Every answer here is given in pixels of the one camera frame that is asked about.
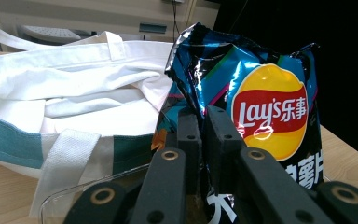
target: bag handle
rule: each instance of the bag handle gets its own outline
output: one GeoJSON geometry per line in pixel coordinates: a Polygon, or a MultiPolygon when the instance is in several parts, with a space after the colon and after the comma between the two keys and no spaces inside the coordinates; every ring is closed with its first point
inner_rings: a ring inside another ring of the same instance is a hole
{"type": "Polygon", "coordinates": [[[50,195],[79,184],[90,155],[100,139],[97,133],[65,130],[57,138],[41,168],[30,217],[38,217],[50,195]]]}

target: clear plastic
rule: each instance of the clear plastic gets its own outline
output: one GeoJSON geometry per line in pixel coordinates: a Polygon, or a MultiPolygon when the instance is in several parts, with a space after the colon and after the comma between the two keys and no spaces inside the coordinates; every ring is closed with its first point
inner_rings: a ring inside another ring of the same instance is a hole
{"type": "Polygon", "coordinates": [[[51,195],[41,206],[39,223],[62,224],[73,204],[86,189],[95,184],[108,181],[115,181],[123,186],[127,186],[133,183],[133,181],[145,176],[148,166],[149,164],[145,164],[117,175],[110,175],[51,195]]]}

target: blue chip bag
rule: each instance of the blue chip bag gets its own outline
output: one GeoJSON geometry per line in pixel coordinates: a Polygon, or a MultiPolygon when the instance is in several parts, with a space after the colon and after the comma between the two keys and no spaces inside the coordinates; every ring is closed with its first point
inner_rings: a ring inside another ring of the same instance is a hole
{"type": "Polygon", "coordinates": [[[316,189],[323,182],[323,158],[315,46],[283,55],[200,23],[184,30],[166,66],[173,84],[152,149],[164,148],[181,108],[194,110],[202,132],[206,106],[215,105],[231,116],[248,147],[265,149],[299,185],[316,189]]]}

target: screw hole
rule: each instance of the screw hole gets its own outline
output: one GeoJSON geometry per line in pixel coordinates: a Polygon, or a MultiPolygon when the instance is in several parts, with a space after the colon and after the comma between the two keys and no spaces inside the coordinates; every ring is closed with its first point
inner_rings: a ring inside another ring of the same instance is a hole
{"type": "Polygon", "coordinates": [[[161,154],[161,157],[166,161],[173,161],[179,157],[179,154],[175,151],[165,151],[161,154]]]}
{"type": "Polygon", "coordinates": [[[332,193],[338,199],[345,203],[358,204],[358,194],[351,189],[334,186],[331,188],[332,193]]]}
{"type": "Polygon", "coordinates": [[[109,203],[115,198],[115,191],[110,188],[96,189],[91,194],[91,202],[97,205],[109,203]]]}
{"type": "Polygon", "coordinates": [[[248,152],[248,156],[254,160],[264,160],[266,158],[266,155],[264,155],[261,151],[252,150],[248,152]]]}

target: black cable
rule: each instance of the black cable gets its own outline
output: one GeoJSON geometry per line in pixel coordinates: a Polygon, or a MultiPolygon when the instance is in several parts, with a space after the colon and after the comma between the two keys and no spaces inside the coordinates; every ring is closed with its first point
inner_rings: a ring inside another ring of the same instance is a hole
{"type": "Polygon", "coordinates": [[[248,5],[248,2],[249,2],[249,0],[246,0],[246,2],[243,4],[243,7],[242,7],[240,13],[238,14],[238,17],[235,19],[235,21],[232,23],[231,27],[228,30],[229,34],[232,32],[232,30],[234,29],[235,24],[237,24],[237,21],[240,19],[240,16],[242,15],[242,12],[245,10],[246,5],[248,5]]]}
{"type": "Polygon", "coordinates": [[[172,8],[173,8],[173,43],[175,42],[175,31],[179,33],[178,24],[176,22],[176,1],[172,0],[172,8]]]}

